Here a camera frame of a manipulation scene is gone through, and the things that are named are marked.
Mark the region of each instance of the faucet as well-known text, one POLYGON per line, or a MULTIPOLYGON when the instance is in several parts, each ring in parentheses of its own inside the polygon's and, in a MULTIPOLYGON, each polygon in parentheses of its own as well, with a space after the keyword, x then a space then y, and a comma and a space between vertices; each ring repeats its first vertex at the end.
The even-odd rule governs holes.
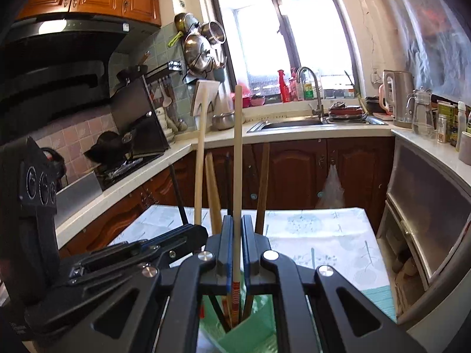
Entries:
POLYGON ((301 82, 301 74, 303 72, 309 72, 311 75, 314 77, 314 84, 316 85, 316 94, 317 94, 317 110, 312 110, 313 115, 317 115, 319 117, 319 120, 322 121, 324 118, 324 107, 321 102, 321 92, 319 90, 319 83, 317 82, 317 77, 314 74, 314 72, 309 69, 306 66, 301 66, 298 71, 296 72, 296 82, 300 83, 301 82))

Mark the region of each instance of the gas stove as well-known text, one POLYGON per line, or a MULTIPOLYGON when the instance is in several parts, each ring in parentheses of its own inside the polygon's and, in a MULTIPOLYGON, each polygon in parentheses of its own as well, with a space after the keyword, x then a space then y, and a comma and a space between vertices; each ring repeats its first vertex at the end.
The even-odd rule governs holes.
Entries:
POLYGON ((97 176, 98 182, 100 183, 101 189, 104 191, 105 189, 110 188, 113 184, 119 182, 121 179, 127 177, 138 168, 145 166, 154 159, 157 159, 162 154, 127 159, 111 166, 101 164, 94 169, 94 172, 97 176))

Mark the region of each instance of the range hood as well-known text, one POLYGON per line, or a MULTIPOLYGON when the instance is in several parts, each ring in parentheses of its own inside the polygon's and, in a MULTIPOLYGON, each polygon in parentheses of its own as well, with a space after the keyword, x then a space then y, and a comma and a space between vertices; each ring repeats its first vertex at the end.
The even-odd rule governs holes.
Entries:
POLYGON ((0 49, 0 144, 109 101, 108 62, 125 22, 88 17, 24 20, 0 49))

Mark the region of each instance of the kitchen sink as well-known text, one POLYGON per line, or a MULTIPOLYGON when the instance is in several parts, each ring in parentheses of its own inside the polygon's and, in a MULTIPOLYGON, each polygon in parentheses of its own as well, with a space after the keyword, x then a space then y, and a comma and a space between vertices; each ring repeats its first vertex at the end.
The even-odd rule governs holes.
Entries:
POLYGON ((287 128, 303 128, 311 126, 358 126, 358 125, 386 125, 385 122, 373 116, 367 116, 362 120, 333 122, 324 117, 322 121, 317 116, 297 116, 295 118, 269 119, 258 122, 247 133, 257 133, 268 130, 281 130, 287 128))

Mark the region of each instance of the window frame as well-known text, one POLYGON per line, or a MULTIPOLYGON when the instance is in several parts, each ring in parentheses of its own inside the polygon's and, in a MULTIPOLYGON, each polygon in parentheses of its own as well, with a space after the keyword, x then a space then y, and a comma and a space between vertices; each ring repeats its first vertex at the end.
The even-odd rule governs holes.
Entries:
MULTIPOLYGON (((347 40, 347 46, 349 49, 350 53, 350 60, 352 62, 352 71, 353 71, 353 78, 355 80, 355 90, 360 92, 360 84, 359 84, 359 73, 358 73, 358 68, 356 65, 356 56, 355 56, 355 51, 353 47, 353 41, 352 38, 350 37, 350 33, 348 31, 347 27, 347 22, 345 20, 345 17, 342 14, 342 11, 340 9, 340 4, 337 0, 332 0, 335 5, 335 9, 337 10, 337 13, 340 18, 340 22, 343 28, 343 32, 345 33, 345 38, 347 40)), ((214 14, 216 16, 216 20, 224 26, 224 23, 222 21, 222 12, 221 12, 221 7, 219 6, 218 0, 211 0, 211 3, 213 5, 214 9, 214 14)), ((286 45, 286 51, 288 53, 288 59, 290 61, 290 67, 291 68, 296 68, 298 69, 301 67, 301 61, 299 58, 299 52, 296 47, 296 42, 294 39, 294 34, 291 29, 291 25, 289 22, 289 18, 287 16, 283 16, 280 11, 280 3, 281 0, 272 0, 273 7, 275 8, 276 11, 276 16, 278 17, 278 22, 280 24, 280 33, 282 34, 284 38, 284 43, 286 45)), ((227 41, 222 45, 222 48, 224 50, 225 55, 227 56, 227 68, 228 68, 228 77, 229 77, 229 84, 231 91, 234 92, 237 81, 236 81, 236 75, 234 72, 234 67, 232 65, 232 60, 229 52, 229 45, 227 41)))

